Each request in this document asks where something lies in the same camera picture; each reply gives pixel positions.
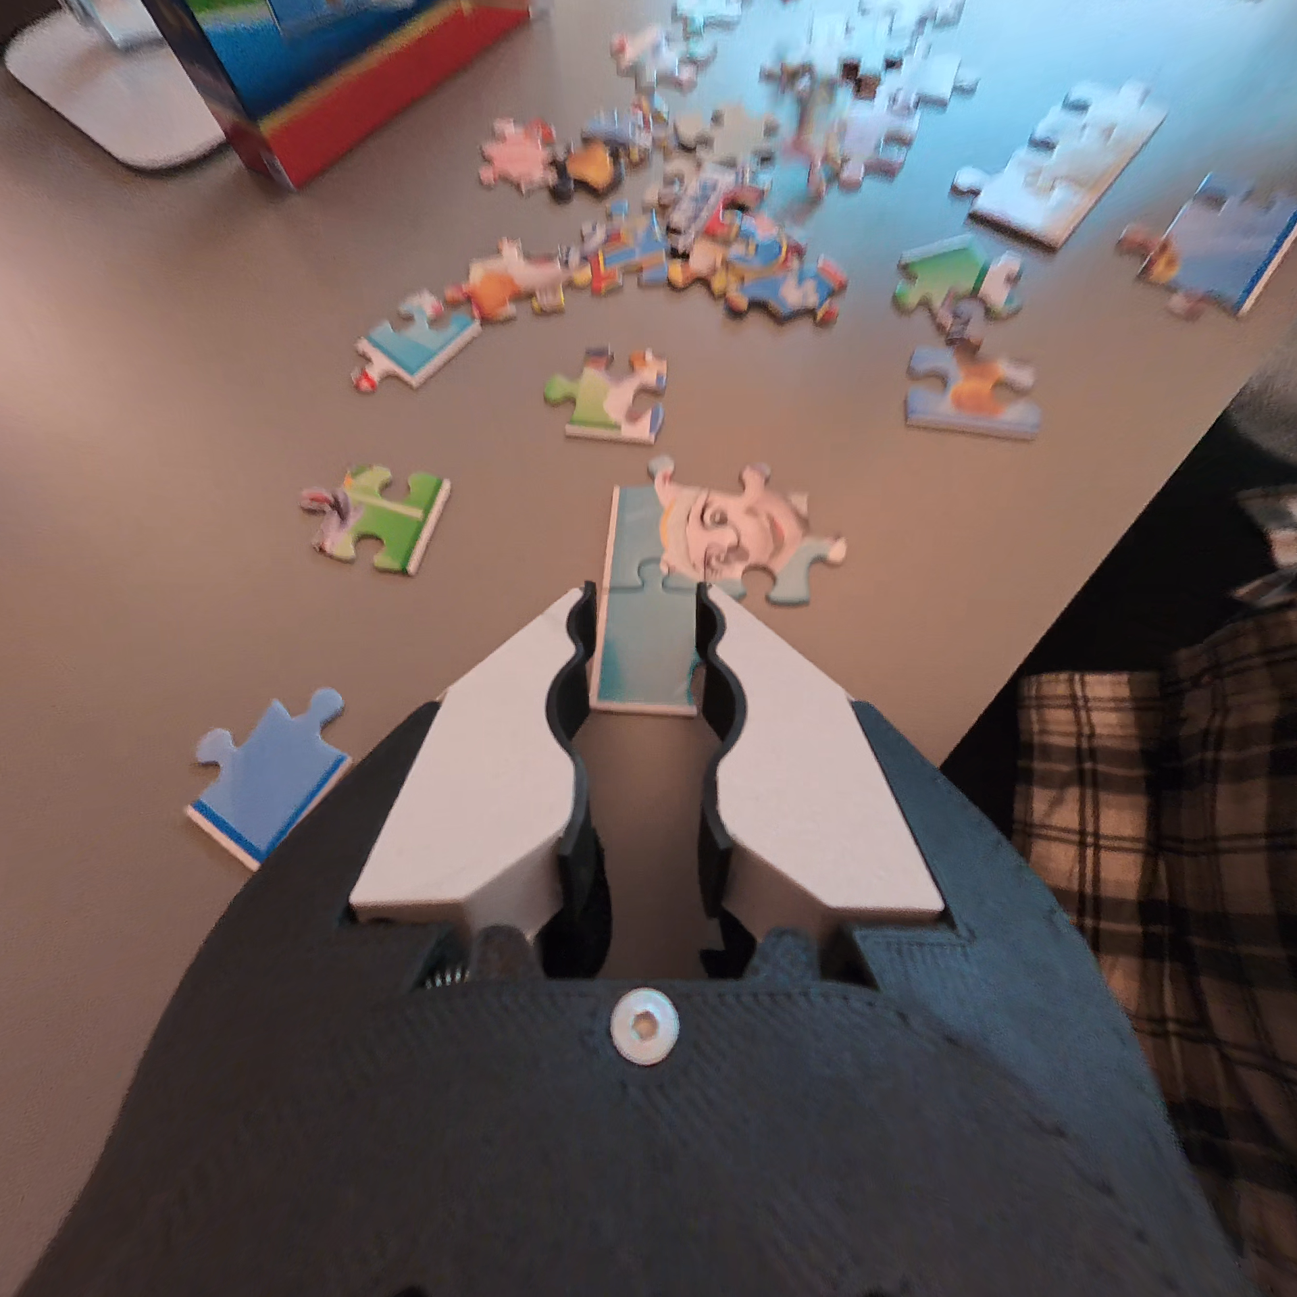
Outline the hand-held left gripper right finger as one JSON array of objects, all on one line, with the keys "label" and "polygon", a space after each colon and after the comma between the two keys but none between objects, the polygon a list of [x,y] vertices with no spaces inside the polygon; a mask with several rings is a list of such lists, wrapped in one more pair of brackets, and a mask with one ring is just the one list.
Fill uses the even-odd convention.
[{"label": "hand-held left gripper right finger", "polygon": [[737,979],[774,931],[834,951],[863,925],[928,927],[945,899],[849,692],[715,582],[695,592],[704,775],[699,886]]}]

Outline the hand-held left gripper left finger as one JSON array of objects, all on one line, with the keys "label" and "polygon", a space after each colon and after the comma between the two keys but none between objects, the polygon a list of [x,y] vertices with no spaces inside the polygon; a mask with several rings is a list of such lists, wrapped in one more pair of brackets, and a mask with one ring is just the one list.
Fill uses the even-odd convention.
[{"label": "hand-held left gripper left finger", "polygon": [[611,894],[574,740],[597,592],[585,582],[437,699],[348,905],[358,920],[521,933],[552,979],[591,979]]}]

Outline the teal husky dog puzzle section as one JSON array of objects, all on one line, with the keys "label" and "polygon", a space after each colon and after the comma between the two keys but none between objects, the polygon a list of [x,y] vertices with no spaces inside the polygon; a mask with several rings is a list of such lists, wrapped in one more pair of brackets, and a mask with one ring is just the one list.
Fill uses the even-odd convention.
[{"label": "teal husky dog puzzle section", "polygon": [[847,540],[817,534],[808,495],[776,492],[765,464],[749,464],[734,492],[684,482],[665,454],[647,477],[611,495],[591,705],[695,716],[697,586],[745,599],[745,577],[763,573],[771,605],[804,606],[812,567],[843,564]]}]

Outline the pile of puzzle pieces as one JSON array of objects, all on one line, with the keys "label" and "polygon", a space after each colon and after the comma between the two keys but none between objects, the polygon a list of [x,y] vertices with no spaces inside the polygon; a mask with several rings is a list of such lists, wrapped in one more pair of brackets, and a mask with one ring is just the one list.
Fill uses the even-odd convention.
[{"label": "pile of puzzle pieces", "polygon": [[478,323],[513,319],[526,301],[537,316],[565,308],[565,293],[613,293],[626,278],[643,288],[704,284],[743,312],[767,290],[786,290],[787,310],[815,323],[837,316],[841,273],[806,262],[802,238],[762,212],[771,171],[795,160],[806,171],[804,201],[865,178],[893,178],[913,145],[921,112],[973,93],[960,56],[932,51],[932,34],[958,26],[963,2],[852,2],[812,10],[758,69],[758,82],[795,117],[749,110],[741,101],[710,110],[671,106],[661,91],[691,93],[715,58],[715,30],[734,30],[747,2],[674,2],[669,25],[619,32],[610,45],[617,75],[634,86],[624,110],[593,115],[573,141],[541,119],[500,119],[482,145],[478,180],[521,197],[565,204],[578,193],[615,197],[634,171],[660,160],[641,208],[619,201],[582,227],[571,245],[528,254],[504,238],[469,264],[460,284],[430,299],[434,316],[463,308]]}]

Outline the yellow pink corner puzzle piece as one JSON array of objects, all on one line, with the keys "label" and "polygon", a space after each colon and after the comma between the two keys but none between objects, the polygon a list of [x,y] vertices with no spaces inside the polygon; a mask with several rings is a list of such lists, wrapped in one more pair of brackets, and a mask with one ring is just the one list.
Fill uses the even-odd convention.
[{"label": "yellow pink corner puzzle piece", "polygon": [[1051,156],[1017,151],[997,173],[962,167],[951,191],[971,197],[973,219],[1060,251],[1093,206],[1093,191],[1065,178]]}]

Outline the grey desk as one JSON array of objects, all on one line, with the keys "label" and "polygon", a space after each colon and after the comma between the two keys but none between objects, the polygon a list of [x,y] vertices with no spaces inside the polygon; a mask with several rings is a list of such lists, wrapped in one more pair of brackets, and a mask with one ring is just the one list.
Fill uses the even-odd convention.
[{"label": "grey desk", "polygon": [[[419,391],[358,395],[354,341],[502,238],[565,245],[591,202],[478,182],[497,119],[571,138],[623,108],[611,38],[669,2],[554,2],[300,193],[232,154],[170,178],[107,162],[2,75],[2,1294],[85,1186],[157,1020],[250,875],[185,818],[209,729],[339,690],[354,764],[569,588],[598,580],[611,488],[648,453],[565,440],[543,382],[587,345],[669,360],[660,447],[732,492],[762,462],[849,556],[806,608],[745,603],[941,764],[1295,325],[1295,256],[1241,321],[1182,323],[1115,253],[1210,171],[1295,190],[1293,2],[967,2],[934,47],[980,84],[925,110],[893,180],[771,206],[847,275],[819,328],[706,288],[524,303]],[[1015,445],[904,423],[930,321],[899,256],[969,228],[951,193],[1078,82],[1167,117],[1058,254],[1021,247],[991,354],[1036,367]],[[415,577],[313,549],[304,490],[385,466],[452,482]]]}]

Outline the blue edge puzzle piece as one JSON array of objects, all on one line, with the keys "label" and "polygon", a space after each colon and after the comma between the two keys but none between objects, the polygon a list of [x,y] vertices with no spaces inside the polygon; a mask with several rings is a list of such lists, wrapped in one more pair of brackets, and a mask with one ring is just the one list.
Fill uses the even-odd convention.
[{"label": "blue edge puzzle piece", "polygon": [[217,779],[185,807],[185,816],[248,871],[258,871],[350,766],[321,731],[345,710],[343,697],[317,690],[300,716],[272,701],[243,744],[213,729],[195,760],[217,766]]}]

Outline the plaid clothing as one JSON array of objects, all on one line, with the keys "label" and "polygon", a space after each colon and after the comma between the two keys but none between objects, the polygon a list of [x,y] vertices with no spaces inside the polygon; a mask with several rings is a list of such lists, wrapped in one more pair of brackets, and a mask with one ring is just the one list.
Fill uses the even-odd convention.
[{"label": "plaid clothing", "polygon": [[1295,488],[1273,573],[1143,673],[1017,690],[1014,844],[1089,944],[1243,1268],[1295,1294]]}]

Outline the blue puzzle piece with dog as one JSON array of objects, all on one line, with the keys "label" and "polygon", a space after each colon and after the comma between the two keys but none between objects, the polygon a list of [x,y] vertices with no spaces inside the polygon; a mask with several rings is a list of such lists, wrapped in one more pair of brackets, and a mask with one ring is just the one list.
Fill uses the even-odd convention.
[{"label": "blue puzzle piece with dog", "polygon": [[1034,440],[1039,406],[1030,399],[1036,367],[963,349],[915,349],[906,369],[912,380],[939,380],[941,390],[912,386],[906,427]]}]

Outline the green white dog puzzle piece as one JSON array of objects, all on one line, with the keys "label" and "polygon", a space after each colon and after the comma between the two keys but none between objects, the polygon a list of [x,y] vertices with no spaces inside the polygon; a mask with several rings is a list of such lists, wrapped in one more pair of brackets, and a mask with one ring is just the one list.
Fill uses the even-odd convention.
[{"label": "green white dog puzzle piece", "polygon": [[658,401],[641,414],[634,414],[632,408],[641,393],[665,393],[669,366],[665,358],[643,349],[630,356],[630,373],[615,380],[611,360],[611,349],[606,345],[585,349],[580,375],[548,377],[543,399],[548,406],[573,404],[565,425],[569,438],[650,447],[658,441],[665,419],[663,406]]}]

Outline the teal striped edge puzzle piece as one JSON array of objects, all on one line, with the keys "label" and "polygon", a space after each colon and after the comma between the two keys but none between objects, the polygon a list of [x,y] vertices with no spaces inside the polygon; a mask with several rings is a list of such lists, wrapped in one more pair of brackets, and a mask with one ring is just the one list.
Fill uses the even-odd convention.
[{"label": "teal striped edge puzzle piece", "polygon": [[361,395],[376,391],[387,378],[421,388],[482,334],[478,317],[447,312],[445,303],[428,290],[406,297],[398,314],[406,319],[402,327],[385,319],[356,341],[363,364],[350,378]]}]

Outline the blue sky puzzle section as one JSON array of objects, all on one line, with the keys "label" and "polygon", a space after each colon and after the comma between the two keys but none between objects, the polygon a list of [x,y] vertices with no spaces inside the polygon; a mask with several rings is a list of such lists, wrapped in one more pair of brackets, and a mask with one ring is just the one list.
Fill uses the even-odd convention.
[{"label": "blue sky puzzle section", "polygon": [[1117,251],[1169,293],[1167,312],[1195,321],[1212,304],[1245,316],[1293,241],[1295,195],[1210,173],[1164,232],[1127,227]]}]

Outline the red puzzle box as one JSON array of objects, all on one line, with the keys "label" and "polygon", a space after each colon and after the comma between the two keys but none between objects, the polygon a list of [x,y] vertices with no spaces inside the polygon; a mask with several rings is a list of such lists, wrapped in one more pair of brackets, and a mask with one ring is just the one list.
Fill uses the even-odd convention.
[{"label": "red puzzle box", "polygon": [[298,190],[535,2],[145,2],[246,169]]}]

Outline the white stand base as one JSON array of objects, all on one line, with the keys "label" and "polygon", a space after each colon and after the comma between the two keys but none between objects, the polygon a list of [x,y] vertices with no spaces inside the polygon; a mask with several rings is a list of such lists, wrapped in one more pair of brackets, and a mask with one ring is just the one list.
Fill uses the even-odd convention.
[{"label": "white stand base", "polygon": [[4,65],[132,171],[178,171],[226,145],[143,2],[61,2],[9,41]]}]

